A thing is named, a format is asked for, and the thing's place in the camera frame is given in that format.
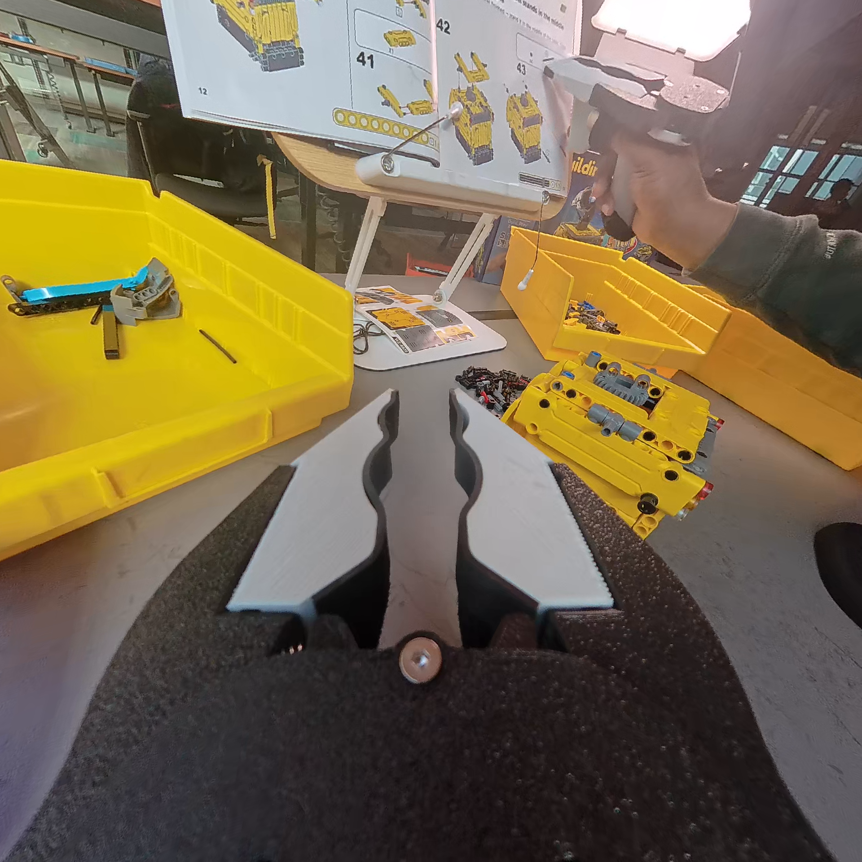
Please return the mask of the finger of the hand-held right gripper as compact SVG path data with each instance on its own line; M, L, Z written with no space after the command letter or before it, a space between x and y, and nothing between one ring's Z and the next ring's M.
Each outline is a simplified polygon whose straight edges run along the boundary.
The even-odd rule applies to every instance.
M607 65L585 56L549 59L544 75L581 102L589 102L597 87L634 98L657 94L664 88L664 75L659 72L631 64Z

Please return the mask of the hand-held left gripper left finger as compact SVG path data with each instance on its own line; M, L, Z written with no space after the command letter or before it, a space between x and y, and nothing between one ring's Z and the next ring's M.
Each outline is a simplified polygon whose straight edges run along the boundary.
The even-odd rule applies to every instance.
M286 490L227 603L229 612L323 616L375 650L389 603L382 493L392 478L400 398L386 390L290 464Z

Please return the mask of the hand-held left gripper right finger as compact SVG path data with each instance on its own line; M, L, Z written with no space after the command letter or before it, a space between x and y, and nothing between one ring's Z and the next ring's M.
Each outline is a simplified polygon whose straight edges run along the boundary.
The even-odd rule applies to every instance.
M554 614L616 611L606 567L566 499L553 462L460 389L449 391L458 518L456 584L464 648L487 648L517 617L561 649Z

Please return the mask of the yellow black lego truck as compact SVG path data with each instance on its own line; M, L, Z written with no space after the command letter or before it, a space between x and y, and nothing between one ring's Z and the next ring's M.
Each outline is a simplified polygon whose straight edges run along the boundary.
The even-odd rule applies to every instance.
M602 437L579 406L548 389L563 372L584 378L608 365L611 372L648 373L668 385L648 423L660 440L678 445L682 461L639 440ZM641 539L665 517L683 520L713 490L708 471L723 419L702 396L608 353L580 352L556 363L530 382L501 419L547 458L573 471Z

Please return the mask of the yellow lego beam assembly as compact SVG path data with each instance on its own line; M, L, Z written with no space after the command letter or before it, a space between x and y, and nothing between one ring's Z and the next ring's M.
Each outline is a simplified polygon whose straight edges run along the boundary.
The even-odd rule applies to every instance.
M548 389L579 406L587 420L598 425L602 437L617 436L627 442L639 440L664 449L666 458L682 461L678 445L660 440L648 423L669 391L668 385L648 373L633 376L619 369L611 371L608 365L583 378L563 372L552 378Z

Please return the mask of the lego instruction booklet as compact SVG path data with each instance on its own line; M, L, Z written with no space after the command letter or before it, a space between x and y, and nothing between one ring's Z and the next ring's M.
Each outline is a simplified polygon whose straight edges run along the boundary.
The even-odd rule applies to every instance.
M184 116L561 197L579 2L161 3Z

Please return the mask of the pile of small lego parts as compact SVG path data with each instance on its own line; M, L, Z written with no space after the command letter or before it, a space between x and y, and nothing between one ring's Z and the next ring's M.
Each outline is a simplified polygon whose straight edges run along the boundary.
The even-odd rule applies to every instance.
M454 378L490 413L500 418L528 387L531 378L510 370L491 371L471 365Z

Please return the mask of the dark lego pieces heap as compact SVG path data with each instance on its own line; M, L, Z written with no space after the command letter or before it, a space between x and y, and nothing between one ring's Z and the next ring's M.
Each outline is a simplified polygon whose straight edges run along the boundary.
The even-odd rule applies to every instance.
M601 309L587 301L570 301L563 325L571 329L580 327L587 331L610 335L621 334L621 330L614 321L610 320Z

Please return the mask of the small blue black lego piece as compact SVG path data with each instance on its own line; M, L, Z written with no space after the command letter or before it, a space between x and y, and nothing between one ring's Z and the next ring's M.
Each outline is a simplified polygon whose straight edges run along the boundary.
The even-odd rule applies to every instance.
M25 288L9 275L2 286L11 296L8 311L18 317L62 314L82 308L112 310L119 323L177 319L182 303L167 266L151 259L131 276L69 285Z

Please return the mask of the person's right hand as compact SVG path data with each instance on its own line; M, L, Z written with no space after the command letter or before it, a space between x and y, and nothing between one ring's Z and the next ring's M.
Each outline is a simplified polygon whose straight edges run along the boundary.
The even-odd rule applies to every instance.
M713 198L700 171L696 150L665 145L626 129L612 137L612 150L600 157L593 197L606 216L619 212L613 182L619 157L631 166L628 189L635 212L631 226L644 243L695 271L726 238L734 224L735 203Z

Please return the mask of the blue toy kit box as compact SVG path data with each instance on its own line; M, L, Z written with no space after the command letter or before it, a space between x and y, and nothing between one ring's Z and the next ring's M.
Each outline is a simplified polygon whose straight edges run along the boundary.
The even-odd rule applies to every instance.
M597 171L597 154L591 151L576 154L566 201L555 216L544 216L542 224L537 221L498 217L473 262L473 277L486 284L501 285L512 228L533 231L541 228L543 233L607 247L621 252L625 259L633 258L645 264L652 264L656 259L652 246L637 239L620 242L606 233L603 216L592 194Z

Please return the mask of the yellow plastic bin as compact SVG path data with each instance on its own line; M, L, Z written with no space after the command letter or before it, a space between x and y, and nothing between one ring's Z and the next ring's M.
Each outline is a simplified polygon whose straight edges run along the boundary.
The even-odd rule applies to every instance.
M669 374L691 371L729 318L723 307L637 259L544 233L533 277L520 292L535 238L534 231L512 229L501 294L547 361L596 351ZM564 326L570 301L592 303L621 334Z
M352 297L143 180L3 160L2 275L33 288L133 275L152 258L182 314L1 319L1 559L314 427L347 407ZM230 363L203 329L237 359Z

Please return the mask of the metal page holder clip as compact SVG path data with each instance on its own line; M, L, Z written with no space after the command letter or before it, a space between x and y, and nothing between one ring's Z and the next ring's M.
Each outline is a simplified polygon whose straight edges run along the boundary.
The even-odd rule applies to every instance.
M427 135L428 132L433 129L436 129L438 126L444 123L455 124L461 117L461 115L464 113L464 110L465 105L463 104L463 102L454 102L446 114L442 115L439 119L427 125L425 128L421 128L419 131L410 135L405 141L397 144L392 149L386 151L381 156L381 167L383 171L387 174L392 174L395 169L395 154L398 154L401 150L403 150L404 146L406 146L407 144L410 144L413 141L420 139L423 135Z

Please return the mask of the nested yellow bins stack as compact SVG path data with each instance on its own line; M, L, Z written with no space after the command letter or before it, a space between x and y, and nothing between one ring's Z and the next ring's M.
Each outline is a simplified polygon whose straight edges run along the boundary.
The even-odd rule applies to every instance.
M687 286L727 310L708 353L689 372L700 383L835 466L860 476L861 380L828 364L715 292Z

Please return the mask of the black padded wrist rest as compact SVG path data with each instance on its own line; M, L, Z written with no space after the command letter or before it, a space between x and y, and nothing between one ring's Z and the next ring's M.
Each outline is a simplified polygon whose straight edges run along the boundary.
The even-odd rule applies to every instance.
M861 525L833 523L819 529L814 555L827 593L861 628Z

